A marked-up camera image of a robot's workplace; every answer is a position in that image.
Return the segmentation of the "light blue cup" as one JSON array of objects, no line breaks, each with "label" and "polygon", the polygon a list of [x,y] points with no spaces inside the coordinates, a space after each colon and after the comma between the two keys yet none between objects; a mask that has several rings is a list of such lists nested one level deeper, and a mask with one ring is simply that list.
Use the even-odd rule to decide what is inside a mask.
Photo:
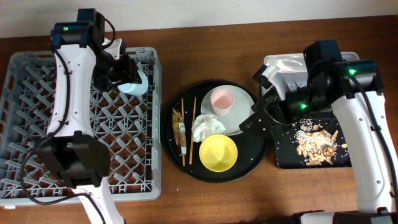
[{"label": "light blue cup", "polygon": [[135,95],[135,96],[140,96],[146,93],[148,87],[149,87],[149,81],[147,76],[145,75],[144,72],[138,70],[139,77],[141,78],[142,83],[125,83],[122,85],[118,85],[118,90],[129,94],[129,95]]}]

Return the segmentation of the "pink cup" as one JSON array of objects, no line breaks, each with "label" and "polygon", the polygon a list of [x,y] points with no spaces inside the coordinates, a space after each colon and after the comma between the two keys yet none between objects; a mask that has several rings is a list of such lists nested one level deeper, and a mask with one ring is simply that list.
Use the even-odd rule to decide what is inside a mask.
[{"label": "pink cup", "polygon": [[226,116],[230,112],[234,100],[234,94],[231,90],[226,88],[215,90],[210,97],[211,106],[215,115]]}]

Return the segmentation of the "white tissue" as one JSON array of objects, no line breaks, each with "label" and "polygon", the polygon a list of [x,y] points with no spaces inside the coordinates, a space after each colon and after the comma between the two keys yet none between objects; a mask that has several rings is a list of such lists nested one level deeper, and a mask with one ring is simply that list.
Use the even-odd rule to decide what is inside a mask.
[{"label": "white tissue", "polygon": [[217,115],[201,114],[196,117],[192,130],[193,142],[203,142],[207,137],[223,133],[226,128]]}]

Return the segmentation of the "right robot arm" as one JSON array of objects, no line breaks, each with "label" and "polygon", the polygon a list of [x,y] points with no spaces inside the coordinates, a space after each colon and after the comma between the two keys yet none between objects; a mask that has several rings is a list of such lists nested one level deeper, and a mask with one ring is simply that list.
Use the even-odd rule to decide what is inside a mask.
[{"label": "right robot arm", "polygon": [[331,110],[348,145],[358,208],[351,212],[300,212],[292,215],[289,223],[396,223],[397,154],[376,63],[344,60],[335,40],[314,42],[303,57],[307,68],[303,88],[290,90],[275,65],[263,65],[256,72],[260,100],[239,127],[273,139],[277,128]]}]

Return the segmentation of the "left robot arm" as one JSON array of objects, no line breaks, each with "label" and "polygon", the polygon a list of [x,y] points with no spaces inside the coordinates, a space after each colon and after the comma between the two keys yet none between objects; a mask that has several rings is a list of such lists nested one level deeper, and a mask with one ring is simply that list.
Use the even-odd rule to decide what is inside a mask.
[{"label": "left robot arm", "polygon": [[123,223],[107,181],[109,149],[90,124],[91,88],[143,95],[147,76],[119,38],[106,39],[109,21],[96,9],[80,9],[74,22],[58,22],[50,37],[56,60],[55,101],[45,138],[29,150],[73,190],[92,223]]}]

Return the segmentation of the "grey dishwasher rack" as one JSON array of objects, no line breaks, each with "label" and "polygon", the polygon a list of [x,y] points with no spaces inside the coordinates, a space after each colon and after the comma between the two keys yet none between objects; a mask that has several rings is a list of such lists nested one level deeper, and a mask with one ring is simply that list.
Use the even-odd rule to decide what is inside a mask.
[{"label": "grey dishwasher rack", "polygon": [[[161,190],[160,107],[162,67],[151,47],[128,48],[149,80],[145,94],[91,89],[90,124],[109,149],[109,188],[115,201],[154,200]],[[55,93],[55,60],[49,51],[10,57],[1,89],[1,205],[29,206],[32,197],[55,200],[72,191],[37,156],[26,158],[46,135]]]}]

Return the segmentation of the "grey round plate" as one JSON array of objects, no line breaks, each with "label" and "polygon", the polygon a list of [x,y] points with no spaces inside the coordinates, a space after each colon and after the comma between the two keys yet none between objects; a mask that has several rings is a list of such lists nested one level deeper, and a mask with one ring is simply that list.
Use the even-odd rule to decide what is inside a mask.
[{"label": "grey round plate", "polygon": [[239,125],[247,118],[250,117],[254,112],[251,106],[254,104],[253,99],[248,92],[232,85],[221,85],[210,90],[203,98],[200,106],[200,114],[213,114],[213,108],[211,106],[210,97],[211,94],[220,88],[226,88],[233,92],[234,94],[234,104],[230,112],[226,116],[218,116],[218,120],[223,123],[226,130],[222,133],[227,136],[233,136],[242,133]]}]

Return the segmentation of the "black rectangular tray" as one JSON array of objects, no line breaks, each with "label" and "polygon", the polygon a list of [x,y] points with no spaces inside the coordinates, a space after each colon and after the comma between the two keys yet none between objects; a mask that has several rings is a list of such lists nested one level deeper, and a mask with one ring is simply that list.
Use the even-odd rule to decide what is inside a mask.
[{"label": "black rectangular tray", "polygon": [[[323,112],[319,114],[315,114],[304,119],[321,119],[325,121],[331,121],[333,127],[336,127],[338,120],[334,117],[332,112]],[[349,158],[349,162],[345,162],[344,165],[338,164],[330,166],[330,165],[321,165],[309,167],[304,163],[304,158],[299,156],[296,151],[294,141],[295,130],[297,129],[297,123],[294,123],[291,126],[282,126],[278,127],[275,130],[275,139],[274,139],[274,153],[275,153],[275,162],[278,167],[281,169],[304,169],[304,168],[322,168],[322,167],[350,167],[351,161]]]}]

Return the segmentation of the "clear plastic bin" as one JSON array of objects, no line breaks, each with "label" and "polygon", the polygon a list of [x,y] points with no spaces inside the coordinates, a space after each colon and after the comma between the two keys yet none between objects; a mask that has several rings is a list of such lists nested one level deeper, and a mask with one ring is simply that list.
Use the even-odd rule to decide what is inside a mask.
[{"label": "clear plastic bin", "polygon": [[285,105],[298,118],[329,112],[342,96],[350,99],[377,90],[376,64],[354,52],[269,55],[264,65],[271,64],[280,68],[289,88]]}]

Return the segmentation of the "yellow bowl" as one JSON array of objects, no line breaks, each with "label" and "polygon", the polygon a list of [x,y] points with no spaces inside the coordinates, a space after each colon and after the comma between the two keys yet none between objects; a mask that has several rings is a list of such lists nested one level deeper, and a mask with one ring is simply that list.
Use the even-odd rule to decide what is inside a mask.
[{"label": "yellow bowl", "polygon": [[235,165],[238,159],[238,148],[230,137],[214,134],[201,143],[199,158],[208,170],[225,172]]}]

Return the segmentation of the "round black tray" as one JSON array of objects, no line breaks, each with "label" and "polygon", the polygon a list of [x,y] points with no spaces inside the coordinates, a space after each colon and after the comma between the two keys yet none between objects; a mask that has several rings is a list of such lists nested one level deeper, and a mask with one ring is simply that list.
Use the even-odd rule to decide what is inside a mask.
[{"label": "round black tray", "polygon": [[[247,88],[237,83],[226,80],[207,80],[196,83],[177,94],[177,96],[167,103],[167,106],[164,107],[161,113],[160,136],[168,156],[182,172],[204,182],[221,183],[244,177],[258,166],[269,149],[269,141],[264,139],[262,134],[243,132],[231,136],[231,139],[237,146],[238,158],[235,165],[229,170],[224,172],[213,172],[205,168],[199,158],[199,143],[195,143],[193,145],[192,164],[190,165],[188,162],[182,164],[180,148],[175,144],[174,133],[172,130],[172,109],[175,108],[180,110],[180,104],[182,101],[184,102],[184,112],[187,113],[184,116],[185,127],[187,129],[187,140],[189,141],[191,137],[190,129],[192,127],[192,116],[198,116],[201,114],[199,106],[204,103],[205,95],[209,94],[212,89],[222,86],[236,87],[248,96],[248,99],[251,100],[251,102],[247,106],[244,106],[244,109],[250,110],[251,106],[259,101]],[[195,113],[193,112],[194,101],[197,102]]]}]

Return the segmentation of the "right wooden chopstick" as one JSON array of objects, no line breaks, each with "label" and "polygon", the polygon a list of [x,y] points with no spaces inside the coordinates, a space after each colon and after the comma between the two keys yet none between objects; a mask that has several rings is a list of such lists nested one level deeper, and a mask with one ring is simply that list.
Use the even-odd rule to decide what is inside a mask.
[{"label": "right wooden chopstick", "polygon": [[193,115],[192,115],[192,127],[191,127],[191,139],[190,139],[190,151],[189,151],[189,160],[188,164],[192,165],[192,160],[193,160],[193,125],[195,123],[195,117],[196,117],[196,107],[197,107],[197,98],[194,97],[194,102],[193,102]]}]

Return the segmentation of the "wooden chopstick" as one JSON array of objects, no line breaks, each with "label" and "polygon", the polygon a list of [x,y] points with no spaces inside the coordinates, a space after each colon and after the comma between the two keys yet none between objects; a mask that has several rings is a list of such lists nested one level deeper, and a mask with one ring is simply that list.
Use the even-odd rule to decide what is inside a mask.
[{"label": "wooden chopstick", "polygon": [[192,165],[192,160],[193,160],[193,125],[195,123],[195,117],[196,117],[196,107],[197,107],[197,98],[194,97],[194,102],[193,102],[193,115],[192,115],[192,127],[191,127],[191,139],[190,139],[190,151],[189,151],[189,160],[188,164]]},{"label": "wooden chopstick", "polygon": [[182,152],[182,165],[185,167],[185,155],[187,153],[187,141],[186,141],[186,131],[185,131],[185,123],[184,123],[184,103],[183,103],[183,98],[181,99],[181,117],[182,121],[179,124],[179,130],[180,130],[180,137],[181,137],[181,152]]}]

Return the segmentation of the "left wooden chopstick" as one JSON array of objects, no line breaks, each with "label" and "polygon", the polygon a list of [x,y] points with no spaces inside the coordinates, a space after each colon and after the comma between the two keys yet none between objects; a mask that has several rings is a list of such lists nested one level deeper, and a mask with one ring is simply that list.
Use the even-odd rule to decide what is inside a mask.
[{"label": "left wooden chopstick", "polygon": [[181,152],[182,152],[182,165],[185,167],[185,155],[187,153],[187,141],[186,141],[186,131],[185,131],[185,123],[184,123],[184,103],[183,103],[183,98],[181,99],[181,117],[182,121],[179,124],[179,130],[180,130],[180,137],[181,137]]}]

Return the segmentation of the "gold foil wrapper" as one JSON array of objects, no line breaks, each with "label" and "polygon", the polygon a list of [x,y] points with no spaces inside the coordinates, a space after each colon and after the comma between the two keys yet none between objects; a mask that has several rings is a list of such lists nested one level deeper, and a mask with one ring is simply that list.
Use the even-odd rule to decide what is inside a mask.
[{"label": "gold foil wrapper", "polygon": [[177,146],[180,146],[181,155],[186,155],[187,141],[185,136],[185,124],[181,113],[176,108],[172,108],[172,129],[175,143]]}]

